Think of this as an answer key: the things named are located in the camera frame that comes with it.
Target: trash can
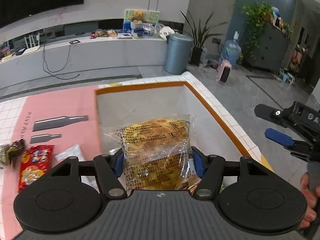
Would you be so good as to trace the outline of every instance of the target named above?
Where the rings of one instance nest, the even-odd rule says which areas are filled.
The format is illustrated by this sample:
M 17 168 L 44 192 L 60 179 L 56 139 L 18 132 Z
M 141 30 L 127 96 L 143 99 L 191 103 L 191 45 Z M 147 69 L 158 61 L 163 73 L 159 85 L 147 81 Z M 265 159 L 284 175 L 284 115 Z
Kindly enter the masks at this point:
M 167 44 L 164 70 L 180 75 L 187 70 L 193 39 L 188 35 L 172 34 L 167 37 Z

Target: gray cabinet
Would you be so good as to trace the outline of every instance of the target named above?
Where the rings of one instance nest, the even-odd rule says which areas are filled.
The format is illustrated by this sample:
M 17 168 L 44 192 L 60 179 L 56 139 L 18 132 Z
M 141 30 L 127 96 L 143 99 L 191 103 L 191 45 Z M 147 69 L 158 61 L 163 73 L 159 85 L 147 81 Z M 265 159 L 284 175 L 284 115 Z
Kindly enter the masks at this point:
M 260 50 L 255 50 L 256 60 L 246 58 L 252 67 L 264 68 L 276 72 L 287 51 L 290 39 L 283 36 L 280 30 L 271 24 L 266 25 L 265 32 L 260 37 Z

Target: blue stool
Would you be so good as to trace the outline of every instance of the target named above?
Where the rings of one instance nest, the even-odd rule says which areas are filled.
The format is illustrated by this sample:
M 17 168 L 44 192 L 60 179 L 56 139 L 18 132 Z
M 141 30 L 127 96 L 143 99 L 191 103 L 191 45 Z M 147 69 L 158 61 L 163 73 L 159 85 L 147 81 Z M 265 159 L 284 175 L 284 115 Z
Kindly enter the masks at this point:
M 282 82 L 287 82 L 289 80 L 289 76 L 284 72 L 279 75 L 279 78 L 282 79 Z

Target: person's hand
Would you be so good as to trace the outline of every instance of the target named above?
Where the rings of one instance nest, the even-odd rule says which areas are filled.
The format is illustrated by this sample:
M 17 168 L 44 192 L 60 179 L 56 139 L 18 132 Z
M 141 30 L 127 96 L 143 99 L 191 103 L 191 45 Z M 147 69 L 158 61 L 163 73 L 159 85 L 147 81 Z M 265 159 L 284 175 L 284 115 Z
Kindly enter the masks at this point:
M 308 204 L 307 212 L 304 215 L 302 222 L 299 226 L 299 228 L 307 228 L 310 226 L 310 223 L 314 221 L 317 217 L 317 213 L 313 210 L 313 208 L 316 206 L 317 198 L 310 192 L 308 189 L 309 185 L 309 174 L 305 173 L 300 179 L 301 184 L 301 193 L 305 196 Z M 320 197 L 320 186 L 316 188 L 316 194 L 318 197 Z

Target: wall socket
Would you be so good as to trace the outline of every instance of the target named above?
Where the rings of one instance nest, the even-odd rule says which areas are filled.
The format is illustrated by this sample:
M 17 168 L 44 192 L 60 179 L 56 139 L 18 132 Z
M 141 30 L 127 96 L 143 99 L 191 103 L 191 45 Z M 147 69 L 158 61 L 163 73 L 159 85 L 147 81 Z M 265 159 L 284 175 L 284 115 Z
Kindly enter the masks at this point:
M 220 43 L 221 43 L 221 39 L 219 39 L 219 38 L 213 38 L 213 39 L 212 39 L 212 43 L 220 44 Z

